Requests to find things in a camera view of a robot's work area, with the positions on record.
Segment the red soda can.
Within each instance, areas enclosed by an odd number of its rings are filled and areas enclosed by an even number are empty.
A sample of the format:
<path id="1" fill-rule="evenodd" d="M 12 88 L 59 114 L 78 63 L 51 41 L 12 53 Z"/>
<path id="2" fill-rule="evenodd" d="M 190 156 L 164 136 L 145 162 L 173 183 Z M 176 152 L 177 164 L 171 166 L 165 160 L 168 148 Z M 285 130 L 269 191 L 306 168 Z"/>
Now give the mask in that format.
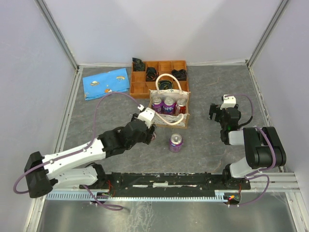
<path id="1" fill-rule="evenodd" d="M 152 135 L 152 138 L 151 138 L 151 141 L 155 140 L 156 139 L 156 132 L 153 133 Z"/>
<path id="2" fill-rule="evenodd" d="M 187 100 L 185 98 L 179 98 L 176 101 L 175 105 L 175 116 L 178 116 L 179 114 L 185 114 L 186 111 L 186 103 Z"/>

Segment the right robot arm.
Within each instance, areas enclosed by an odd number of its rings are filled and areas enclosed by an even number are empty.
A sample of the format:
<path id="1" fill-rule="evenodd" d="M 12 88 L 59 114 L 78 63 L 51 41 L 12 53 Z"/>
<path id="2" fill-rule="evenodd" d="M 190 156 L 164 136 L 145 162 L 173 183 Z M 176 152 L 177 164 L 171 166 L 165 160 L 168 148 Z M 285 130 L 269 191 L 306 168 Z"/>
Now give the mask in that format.
<path id="1" fill-rule="evenodd" d="M 243 146 L 245 157 L 229 164 L 222 176 L 222 185 L 233 189 L 239 178 L 246 178 L 258 172 L 281 167 L 286 164 L 286 153 L 274 127 L 246 127 L 239 124 L 241 112 L 238 105 L 222 107 L 212 103 L 209 119 L 221 126 L 220 138 L 225 145 Z"/>

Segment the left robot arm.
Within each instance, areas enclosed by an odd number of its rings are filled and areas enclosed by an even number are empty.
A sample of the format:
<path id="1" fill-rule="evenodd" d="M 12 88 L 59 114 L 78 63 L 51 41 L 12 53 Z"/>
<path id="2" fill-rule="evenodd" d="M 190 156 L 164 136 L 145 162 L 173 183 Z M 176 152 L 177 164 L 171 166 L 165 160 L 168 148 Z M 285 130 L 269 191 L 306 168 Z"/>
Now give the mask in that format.
<path id="1" fill-rule="evenodd" d="M 118 127 L 100 134 L 84 145 L 51 155 L 39 151 L 30 154 L 24 168 L 28 193 L 38 198 L 51 192 L 65 171 L 87 162 L 102 160 L 123 154 L 137 143 L 150 144 L 156 125 L 134 118 L 124 127 Z"/>

